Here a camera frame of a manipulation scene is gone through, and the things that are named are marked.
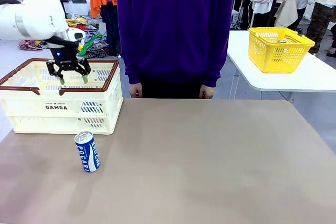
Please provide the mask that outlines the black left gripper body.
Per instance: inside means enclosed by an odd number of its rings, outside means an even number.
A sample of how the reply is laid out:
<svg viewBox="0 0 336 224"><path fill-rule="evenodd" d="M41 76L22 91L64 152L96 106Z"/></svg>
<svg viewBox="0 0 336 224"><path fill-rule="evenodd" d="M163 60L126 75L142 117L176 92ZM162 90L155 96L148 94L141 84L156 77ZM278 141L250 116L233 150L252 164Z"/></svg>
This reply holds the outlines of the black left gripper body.
<svg viewBox="0 0 336 224"><path fill-rule="evenodd" d="M51 48L52 56L54 58L55 64L62 71L75 71L78 69L77 61L77 48L76 47L61 47L61 48Z"/></svg>

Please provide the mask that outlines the person's right hand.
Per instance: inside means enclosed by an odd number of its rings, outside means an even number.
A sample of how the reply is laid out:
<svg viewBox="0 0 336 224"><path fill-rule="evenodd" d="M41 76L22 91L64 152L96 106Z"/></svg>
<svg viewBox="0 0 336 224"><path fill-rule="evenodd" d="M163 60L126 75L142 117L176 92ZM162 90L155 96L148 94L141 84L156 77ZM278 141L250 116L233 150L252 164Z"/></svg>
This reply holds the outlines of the person's right hand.
<svg viewBox="0 0 336 224"><path fill-rule="evenodd" d="M129 85L129 94L131 98L142 98L142 84L136 83L136 84L130 84Z"/></svg>

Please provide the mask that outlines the person's left hand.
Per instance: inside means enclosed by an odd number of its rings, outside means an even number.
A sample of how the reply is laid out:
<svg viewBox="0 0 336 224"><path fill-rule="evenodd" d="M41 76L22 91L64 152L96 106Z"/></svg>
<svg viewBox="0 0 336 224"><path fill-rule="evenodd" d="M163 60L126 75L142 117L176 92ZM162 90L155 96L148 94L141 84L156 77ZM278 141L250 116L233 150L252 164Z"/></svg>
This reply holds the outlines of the person's left hand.
<svg viewBox="0 0 336 224"><path fill-rule="evenodd" d="M212 99L215 94L215 87L208 87L206 85L201 85L199 98L200 99Z"/></svg>

